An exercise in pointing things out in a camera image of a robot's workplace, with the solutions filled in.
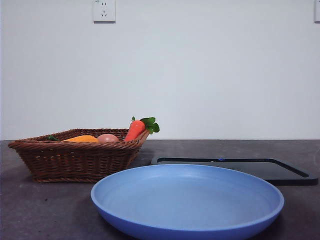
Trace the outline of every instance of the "basket rim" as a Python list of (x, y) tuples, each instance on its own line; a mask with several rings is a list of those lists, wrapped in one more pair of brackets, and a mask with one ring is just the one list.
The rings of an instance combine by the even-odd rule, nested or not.
[(50, 135), (65, 134), (71, 131), (114, 131), (114, 130), (128, 130), (127, 128), (73, 128), (66, 131), (51, 133), (47, 135), (28, 137), (24, 139), (17, 139), (8, 144), (9, 148), (13, 149), (32, 149), (32, 150), (51, 150), (51, 149), (77, 149), (77, 150), (116, 150), (116, 149), (136, 149), (141, 147), (150, 132), (145, 129), (137, 138), (130, 141), (116, 141), (116, 142), (74, 142), (74, 141), (51, 141), (51, 140), (35, 140), (37, 138), (45, 138)]

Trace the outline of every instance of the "countertop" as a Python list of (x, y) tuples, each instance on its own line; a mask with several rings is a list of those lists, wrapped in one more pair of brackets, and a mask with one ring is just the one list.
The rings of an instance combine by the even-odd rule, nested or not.
[[(10, 141), (1, 141), (2, 240), (134, 240), (109, 225), (90, 198), (93, 183), (36, 183)], [(320, 140), (146, 140), (130, 168), (154, 157), (272, 158), (320, 176)], [(250, 240), (320, 239), (320, 185), (277, 186), (279, 217)]]

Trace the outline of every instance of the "power outlet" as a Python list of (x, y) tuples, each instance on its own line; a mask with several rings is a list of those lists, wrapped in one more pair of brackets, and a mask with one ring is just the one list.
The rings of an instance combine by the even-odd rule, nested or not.
[(314, 0), (314, 22), (320, 24), (320, 0)]
[(116, 21), (116, 0), (93, 0), (93, 22), (114, 23)]

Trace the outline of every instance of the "basket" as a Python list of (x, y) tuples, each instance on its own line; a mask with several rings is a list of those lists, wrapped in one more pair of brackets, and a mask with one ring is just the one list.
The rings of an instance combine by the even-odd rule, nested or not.
[[(49, 135), (10, 142), (32, 179), (38, 183), (79, 182), (96, 183), (100, 179), (125, 170), (136, 158), (149, 135), (145, 130), (136, 139), (124, 141), (128, 129), (71, 129), (51, 134), (61, 141), (49, 141)], [(98, 137), (113, 134), (118, 142), (62, 142), (81, 135)]]

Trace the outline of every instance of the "plate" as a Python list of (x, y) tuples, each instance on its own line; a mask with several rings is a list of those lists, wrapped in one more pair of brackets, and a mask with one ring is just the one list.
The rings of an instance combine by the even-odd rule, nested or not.
[(107, 222), (141, 240), (244, 240), (284, 206), (281, 192), (261, 178), (194, 164), (114, 173), (93, 186), (91, 199)]

